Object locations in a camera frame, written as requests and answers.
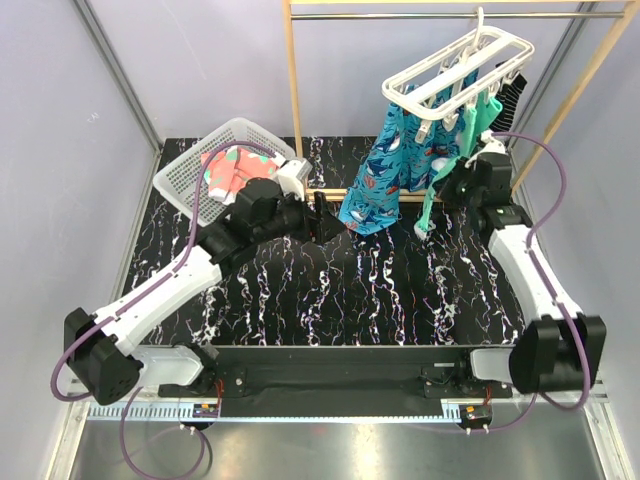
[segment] black marble surface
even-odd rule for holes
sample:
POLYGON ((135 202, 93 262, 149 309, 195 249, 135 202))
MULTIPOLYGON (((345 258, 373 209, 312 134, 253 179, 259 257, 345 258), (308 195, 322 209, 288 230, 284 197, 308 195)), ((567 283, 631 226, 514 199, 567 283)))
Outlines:
MULTIPOLYGON (((311 187, 349 186, 372 137, 307 138, 311 187)), ((169 139, 160 168, 195 139, 169 139)), ((344 232, 324 248, 288 238, 194 297, 146 341, 218 345, 426 345, 512 343, 523 331, 504 273, 463 211, 434 208, 426 242, 413 233, 420 204, 369 237, 344 232)), ((125 292, 186 245, 189 221, 152 191, 125 292)))

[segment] black garment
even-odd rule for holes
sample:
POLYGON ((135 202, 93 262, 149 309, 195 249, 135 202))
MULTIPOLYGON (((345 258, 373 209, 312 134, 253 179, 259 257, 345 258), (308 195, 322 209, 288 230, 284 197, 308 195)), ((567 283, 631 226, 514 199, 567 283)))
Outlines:
POLYGON ((496 99, 502 103, 502 112, 489 127, 494 132, 508 132, 513 125, 513 116, 518 107, 520 95, 527 85, 527 81, 522 75, 518 75, 511 85, 503 85, 496 95, 496 99))

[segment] white plastic hanger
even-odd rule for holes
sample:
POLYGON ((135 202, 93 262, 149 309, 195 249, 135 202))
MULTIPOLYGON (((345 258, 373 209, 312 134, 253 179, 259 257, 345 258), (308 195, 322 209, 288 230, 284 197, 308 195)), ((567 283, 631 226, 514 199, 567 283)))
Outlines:
POLYGON ((499 28, 484 25, 482 7, 477 11, 478 26, 475 30, 382 83, 382 94, 386 98, 422 119, 416 135, 419 143, 424 142, 431 123, 436 120, 443 120, 445 128, 452 129, 457 120, 456 110, 472 99, 477 99, 481 92, 488 92, 485 101, 489 101, 498 93, 500 85, 509 84, 517 77, 535 51, 531 42, 499 28), (506 49, 514 47, 517 50, 515 55, 462 90, 462 83, 470 73, 506 49), (436 65, 440 65, 439 75, 407 92, 406 86, 411 80, 436 65), (452 86, 451 98, 432 108, 436 95, 452 86))

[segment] white laundry basket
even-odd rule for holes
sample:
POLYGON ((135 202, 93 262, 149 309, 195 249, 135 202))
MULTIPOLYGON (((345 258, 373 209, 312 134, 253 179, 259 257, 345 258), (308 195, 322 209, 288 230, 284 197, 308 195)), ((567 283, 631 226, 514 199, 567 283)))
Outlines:
MULTIPOLYGON (((212 151, 218 145, 245 140, 257 143, 284 156, 287 160, 295 157, 294 150, 275 135, 244 118, 234 118, 210 133, 189 150, 164 167, 153 178, 153 186, 169 203, 191 218, 196 179, 202 168, 200 156, 212 151)), ((200 211, 198 224, 201 226, 213 222, 226 208, 222 203, 210 198, 207 185, 200 188, 200 211)))

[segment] white wall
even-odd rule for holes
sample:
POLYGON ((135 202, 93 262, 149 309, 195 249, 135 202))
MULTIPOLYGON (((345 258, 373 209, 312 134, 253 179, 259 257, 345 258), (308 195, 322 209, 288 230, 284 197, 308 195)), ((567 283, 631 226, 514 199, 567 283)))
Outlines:
POLYGON ((0 470, 40 478, 65 315, 114 286, 152 151, 71 2, 0 3, 0 470))
MULTIPOLYGON (((606 29, 602 22, 587 27, 536 112, 529 133, 542 133, 606 29)), ((552 140, 566 165, 569 185, 564 204, 541 232, 551 265, 570 295, 607 324, 601 372, 636 472, 640 472, 640 416, 634 414, 640 398, 639 45, 637 16, 552 140)), ((555 166, 543 156, 525 181, 537 217, 557 197, 557 178, 555 166)))
MULTIPOLYGON (((281 0, 92 0, 92 5, 160 135, 203 136, 234 116, 278 135, 293 134, 281 0)), ((542 3, 485 9, 573 8, 542 3)), ((339 7, 342 12, 472 10, 473 5, 339 7)), ((329 7, 296 11, 320 13, 329 7)), ((535 44, 526 71, 528 94, 567 21, 488 23, 535 44)), ((469 20, 295 22, 303 135, 377 135, 388 104, 382 81, 473 25, 469 20)))

